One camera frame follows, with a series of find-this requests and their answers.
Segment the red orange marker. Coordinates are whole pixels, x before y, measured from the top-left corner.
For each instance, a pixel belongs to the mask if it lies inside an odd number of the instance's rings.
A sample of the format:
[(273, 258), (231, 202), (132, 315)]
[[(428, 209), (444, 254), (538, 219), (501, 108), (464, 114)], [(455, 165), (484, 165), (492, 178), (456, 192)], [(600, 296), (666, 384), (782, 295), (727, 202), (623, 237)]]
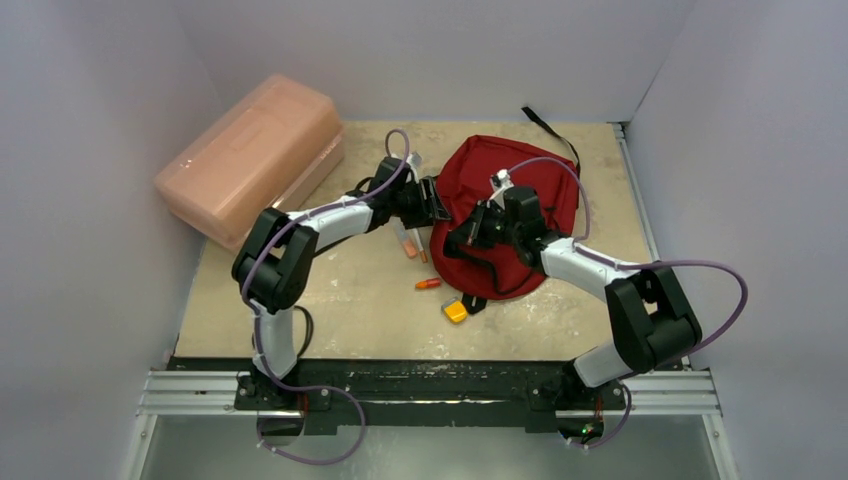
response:
[(419, 281), (415, 284), (416, 290), (428, 290), (433, 288), (438, 288), (442, 285), (442, 281), (440, 278), (429, 278), (426, 280)]

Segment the aluminium frame rail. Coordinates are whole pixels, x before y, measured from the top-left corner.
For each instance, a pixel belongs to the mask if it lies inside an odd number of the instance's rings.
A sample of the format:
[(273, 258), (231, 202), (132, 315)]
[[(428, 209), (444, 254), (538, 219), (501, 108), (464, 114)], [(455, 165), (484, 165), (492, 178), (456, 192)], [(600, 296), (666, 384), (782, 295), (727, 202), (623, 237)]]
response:
[[(735, 479), (738, 469), (725, 441), (722, 412), (713, 377), (706, 370), (695, 371), (687, 359), (673, 360), (667, 365), (641, 374), (628, 374), (610, 382), (620, 384), (627, 396), (628, 405), (621, 410), (605, 408), (607, 415), (619, 421), (642, 415), (650, 417), (697, 416), (703, 423), (708, 438), (708, 448), (717, 474), (722, 479)], [(227, 374), (179, 373), (167, 369), (149, 375), (141, 400), (139, 414), (140, 440), (135, 456), (125, 475), (138, 479), (142, 475), (143, 462), (149, 455), (149, 444), (153, 437), (153, 425), (158, 418), (177, 416), (235, 416), (253, 418), (257, 422), (260, 447), (267, 447), (269, 437), (281, 437), (263, 431), (263, 427), (290, 427), (294, 414), (262, 418), (256, 412), (236, 411), (231, 408), (229, 396), (235, 391), (235, 381)], [(606, 426), (603, 434), (595, 440), (564, 438), (568, 448), (588, 452), (606, 445), (621, 431), (620, 425)]]

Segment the red backpack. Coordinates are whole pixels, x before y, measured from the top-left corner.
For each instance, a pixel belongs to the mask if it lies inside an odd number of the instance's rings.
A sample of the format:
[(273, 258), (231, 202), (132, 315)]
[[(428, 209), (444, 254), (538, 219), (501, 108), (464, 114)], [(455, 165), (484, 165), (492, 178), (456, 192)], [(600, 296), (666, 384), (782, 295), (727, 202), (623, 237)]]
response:
[(570, 235), (579, 206), (578, 151), (530, 107), (525, 116), (570, 151), (563, 157), (497, 136), (467, 138), (444, 164), (436, 190), (449, 219), (435, 221), (429, 249), (436, 272), (461, 293), (445, 309), (460, 322), (490, 301), (523, 296), (545, 280), (545, 237)]

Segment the orange grey highlighter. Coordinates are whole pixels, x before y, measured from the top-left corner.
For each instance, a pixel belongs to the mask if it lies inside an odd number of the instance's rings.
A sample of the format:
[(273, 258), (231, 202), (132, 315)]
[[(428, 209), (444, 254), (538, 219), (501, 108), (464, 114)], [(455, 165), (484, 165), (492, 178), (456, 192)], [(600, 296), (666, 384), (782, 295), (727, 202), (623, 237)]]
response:
[(407, 230), (401, 223), (395, 223), (393, 229), (406, 257), (410, 259), (416, 258), (418, 256), (418, 249)]

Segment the yellow grey eraser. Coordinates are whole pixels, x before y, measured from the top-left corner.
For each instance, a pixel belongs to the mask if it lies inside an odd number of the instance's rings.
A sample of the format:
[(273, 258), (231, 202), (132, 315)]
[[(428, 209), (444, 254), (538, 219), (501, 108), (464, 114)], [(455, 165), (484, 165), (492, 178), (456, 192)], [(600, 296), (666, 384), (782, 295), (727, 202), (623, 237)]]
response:
[(441, 311), (445, 318), (454, 325), (463, 323), (469, 316), (469, 313), (459, 298), (452, 298), (441, 306)]

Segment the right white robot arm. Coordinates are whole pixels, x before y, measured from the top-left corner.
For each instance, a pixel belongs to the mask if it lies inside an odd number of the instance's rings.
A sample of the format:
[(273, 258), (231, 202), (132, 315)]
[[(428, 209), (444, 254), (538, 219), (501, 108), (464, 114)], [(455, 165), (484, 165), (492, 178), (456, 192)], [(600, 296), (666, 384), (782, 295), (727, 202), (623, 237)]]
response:
[(570, 361), (561, 381), (563, 397), (573, 406), (588, 405), (602, 385), (648, 372), (702, 339), (700, 323), (670, 268), (640, 266), (583, 248), (548, 225), (530, 187), (510, 187), (497, 200), (479, 202), (448, 240), (483, 250), (505, 246), (531, 271), (604, 302), (611, 341)]

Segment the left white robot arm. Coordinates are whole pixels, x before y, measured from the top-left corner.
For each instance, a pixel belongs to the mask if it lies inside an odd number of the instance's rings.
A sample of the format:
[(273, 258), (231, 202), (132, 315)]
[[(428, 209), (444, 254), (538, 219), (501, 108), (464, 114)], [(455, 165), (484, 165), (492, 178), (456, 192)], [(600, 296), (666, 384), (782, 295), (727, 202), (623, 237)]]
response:
[(451, 215), (438, 196), (434, 177), (417, 178), (410, 163), (391, 156), (380, 162), (374, 175), (329, 204), (304, 211), (268, 207), (260, 212), (231, 275), (253, 312), (253, 363), (266, 375), (259, 395), (272, 408), (287, 408), (297, 399), (298, 382), (287, 375), (298, 359), (292, 315), (314, 258), (392, 218), (413, 229), (448, 221)]

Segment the pink translucent storage box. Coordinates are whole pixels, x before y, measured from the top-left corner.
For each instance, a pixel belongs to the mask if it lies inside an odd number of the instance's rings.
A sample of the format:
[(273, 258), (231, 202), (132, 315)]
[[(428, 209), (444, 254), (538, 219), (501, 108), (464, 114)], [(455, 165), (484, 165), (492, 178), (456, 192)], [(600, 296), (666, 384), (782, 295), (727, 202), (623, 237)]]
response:
[(155, 178), (169, 210), (232, 252), (259, 213), (296, 210), (345, 155), (344, 127), (327, 95), (274, 74)]

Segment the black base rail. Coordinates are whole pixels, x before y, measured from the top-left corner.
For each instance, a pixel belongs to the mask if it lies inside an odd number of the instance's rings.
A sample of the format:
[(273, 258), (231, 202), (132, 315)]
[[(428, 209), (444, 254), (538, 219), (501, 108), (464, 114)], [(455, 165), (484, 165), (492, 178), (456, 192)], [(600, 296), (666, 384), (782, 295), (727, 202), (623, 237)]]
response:
[(224, 373), (236, 411), (294, 414), (272, 435), (333, 435), (341, 426), (521, 428), (595, 440), (623, 387), (580, 384), (568, 361), (301, 359), (277, 386), (248, 359), (175, 357), (169, 372)]

